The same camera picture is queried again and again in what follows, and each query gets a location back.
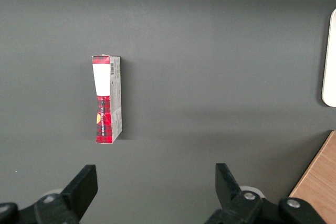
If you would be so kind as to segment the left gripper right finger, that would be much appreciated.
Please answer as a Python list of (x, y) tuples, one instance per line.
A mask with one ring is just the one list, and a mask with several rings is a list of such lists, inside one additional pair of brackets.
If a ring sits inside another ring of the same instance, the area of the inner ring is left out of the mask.
[(221, 209), (216, 210), (206, 224), (254, 223), (263, 200), (255, 192), (241, 190), (225, 163), (215, 166), (215, 189)]

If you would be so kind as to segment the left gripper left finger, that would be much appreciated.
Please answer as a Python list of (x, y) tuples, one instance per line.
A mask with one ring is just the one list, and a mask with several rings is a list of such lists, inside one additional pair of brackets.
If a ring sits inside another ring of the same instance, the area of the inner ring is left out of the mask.
[(79, 223), (98, 191), (96, 165), (86, 165), (58, 194), (35, 203), (37, 223)]

